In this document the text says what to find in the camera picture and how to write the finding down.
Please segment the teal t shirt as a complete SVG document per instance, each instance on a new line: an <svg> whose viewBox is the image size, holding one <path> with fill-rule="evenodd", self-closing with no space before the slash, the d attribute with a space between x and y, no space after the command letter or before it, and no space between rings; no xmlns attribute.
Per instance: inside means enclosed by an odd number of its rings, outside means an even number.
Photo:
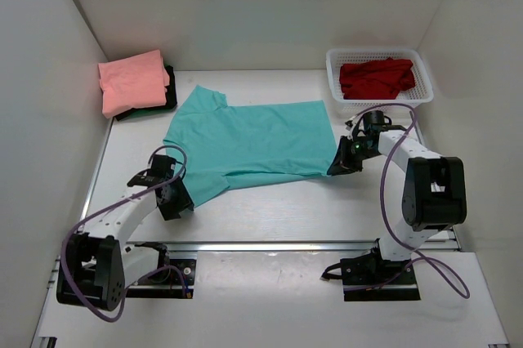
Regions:
<svg viewBox="0 0 523 348"><path fill-rule="evenodd" d="M324 102L229 105L197 86L163 138L187 154L183 183L199 207L230 191L324 177L337 151Z"/></svg>

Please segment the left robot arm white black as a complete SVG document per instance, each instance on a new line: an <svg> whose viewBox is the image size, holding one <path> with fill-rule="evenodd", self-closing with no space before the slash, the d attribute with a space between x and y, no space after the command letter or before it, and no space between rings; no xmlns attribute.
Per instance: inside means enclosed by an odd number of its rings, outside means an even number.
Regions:
<svg viewBox="0 0 523 348"><path fill-rule="evenodd" d="M120 307L132 285L174 283L189 297L183 267L174 264L164 243L128 241L152 212L165 221L178 219L194 203L183 179L185 162L156 154L149 166L127 183L117 203L94 217L65 239L60 255L56 299L60 304L90 310L113 311Z"/></svg>

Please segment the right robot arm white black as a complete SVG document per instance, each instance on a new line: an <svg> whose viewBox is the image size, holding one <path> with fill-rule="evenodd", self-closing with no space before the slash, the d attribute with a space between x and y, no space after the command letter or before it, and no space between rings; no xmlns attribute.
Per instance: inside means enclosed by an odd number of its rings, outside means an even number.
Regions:
<svg viewBox="0 0 523 348"><path fill-rule="evenodd" d="M340 138L327 174L361 172L364 161L384 156L380 179L380 208L387 236L378 239L379 255L366 263L376 283L385 283L396 272L395 262L407 261L433 235L462 224L467 216L463 162L433 152L395 125L381 110L369 111L346 122L349 136ZM405 174L400 200L402 218L392 226L385 207L387 171L395 164Z"/></svg>

